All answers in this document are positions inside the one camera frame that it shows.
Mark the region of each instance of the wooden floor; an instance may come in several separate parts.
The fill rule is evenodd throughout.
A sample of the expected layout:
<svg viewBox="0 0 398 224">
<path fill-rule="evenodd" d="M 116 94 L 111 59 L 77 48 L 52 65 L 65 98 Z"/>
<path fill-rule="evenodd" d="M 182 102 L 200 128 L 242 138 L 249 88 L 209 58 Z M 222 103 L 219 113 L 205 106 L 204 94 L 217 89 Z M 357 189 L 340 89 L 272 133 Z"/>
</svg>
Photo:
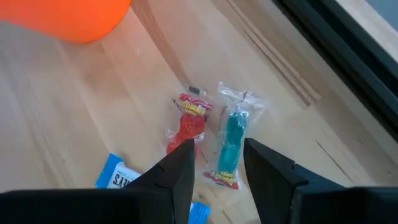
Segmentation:
<svg viewBox="0 0 398 224">
<path fill-rule="evenodd" d="M 396 142 L 315 53 L 300 56 L 278 15 L 253 28 L 253 4 L 135 0 L 85 45 L 1 23 L 0 191 L 93 187 L 109 152 L 145 172 L 165 156 L 172 96 L 220 81 L 269 101 L 250 137 L 345 186 L 398 185 Z M 246 184 L 198 180 L 194 199 L 210 222 L 260 223 Z"/>
</svg>

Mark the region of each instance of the label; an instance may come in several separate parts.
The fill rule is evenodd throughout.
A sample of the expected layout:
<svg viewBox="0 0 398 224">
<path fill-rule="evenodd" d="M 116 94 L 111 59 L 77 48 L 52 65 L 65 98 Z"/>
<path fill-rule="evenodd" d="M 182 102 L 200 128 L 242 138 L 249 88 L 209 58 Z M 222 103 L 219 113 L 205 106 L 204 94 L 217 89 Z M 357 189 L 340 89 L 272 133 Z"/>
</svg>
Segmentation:
<svg viewBox="0 0 398 224">
<path fill-rule="evenodd" d="M 184 112 L 192 115 L 203 116 L 205 113 L 213 108 L 213 105 L 205 103 L 202 100 L 194 99 L 190 95 L 182 93 L 180 95 L 181 107 Z"/>
<path fill-rule="evenodd" d="M 225 187 L 229 187 L 232 189 L 239 189 L 238 182 L 234 178 L 234 175 L 229 172 L 204 172 L 203 175 L 216 184 L 220 184 Z"/>
<path fill-rule="evenodd" d="M 137 179 L 140 176 L 139 173 L 128 169 L 123 162 L 119 162 L 112 174 L 111 180 L 109 180 L 108 187 L 109 189 L 119 189 L 127 186 L 133 180 Z"/>
</svg>

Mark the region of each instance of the red candy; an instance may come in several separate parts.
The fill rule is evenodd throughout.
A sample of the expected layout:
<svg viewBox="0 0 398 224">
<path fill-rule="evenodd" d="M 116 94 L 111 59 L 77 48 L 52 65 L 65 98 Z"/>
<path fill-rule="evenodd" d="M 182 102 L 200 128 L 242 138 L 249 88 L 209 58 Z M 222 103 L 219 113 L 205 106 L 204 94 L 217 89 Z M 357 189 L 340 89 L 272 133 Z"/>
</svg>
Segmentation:
<svg viewBox="0 0 398 224">
<path fill-rule="evenodd" d="M 194 139 L 205 130 L 205 113 L 212 109 L 211 104 L 196 100 L 190 95 L 181 94 L 180 101 L 184 114 L 180 118 L 180 130 L 167 145 L 167 153 L 171 153 L 186 139 Z"/>
</svg>

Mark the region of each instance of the blue candy wrapper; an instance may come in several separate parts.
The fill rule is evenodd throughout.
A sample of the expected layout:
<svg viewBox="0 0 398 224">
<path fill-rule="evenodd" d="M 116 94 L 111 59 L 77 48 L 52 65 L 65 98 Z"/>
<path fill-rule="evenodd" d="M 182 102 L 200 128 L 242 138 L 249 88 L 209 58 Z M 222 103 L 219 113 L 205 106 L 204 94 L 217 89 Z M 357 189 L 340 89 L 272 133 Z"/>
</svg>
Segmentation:
<svg viewBox="0 0 398 224">
<path fill-rule="evenodd" d="M 127 168 L 123 160 L 112 153 L 109 154 L 105 166 L 95 182 L 99 189 L 118 189 L 125 187 L 140 176 L 140 173 Z M 210 207 L 200 203 L 191 203 L 188 224 L 205 224 L 210 214 Z"/>
</svg>

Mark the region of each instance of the plastic wrapper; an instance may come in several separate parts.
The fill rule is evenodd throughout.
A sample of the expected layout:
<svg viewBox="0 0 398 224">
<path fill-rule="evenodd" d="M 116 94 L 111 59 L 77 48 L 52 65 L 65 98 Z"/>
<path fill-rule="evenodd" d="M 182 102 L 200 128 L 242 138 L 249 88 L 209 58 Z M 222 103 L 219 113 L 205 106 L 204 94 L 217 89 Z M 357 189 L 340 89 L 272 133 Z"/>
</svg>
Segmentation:
<svg viewBox="0 0 398 224">
<path fill-rule="evenodd" d="M 181 93 L 174 99 L 179 110 L 178 130 L 168 130 L 167 153 L 171 153 L 186 139 L 194 139 L 195 143 L 203 140 L 206 119 L 213 105 L 203 96 L 205 91 L 190 86 L 187 93 Z"/>
<path fill-rule="evenodd" d="M 140 174 L 124 165 L 123 160 L 112 153 L 109 154 L 95 187 L 99 189 L 120 189 L 137 179 Z M 205 224 L 210 214 L 210 207 L 200 202 L 192 202 L 188 224 Z"/>
<path fill-rule="evenodd" d="M 266 108 L 266 101 L 250 91 L 237 91 L 220 83 L 218 96 L 224 103 L 221 112 L 217 150 L 203 172 L 207 182 L 239 189 L 238 164 L 242 143 L 249 128 L 252 128 Z"/>
</svg>

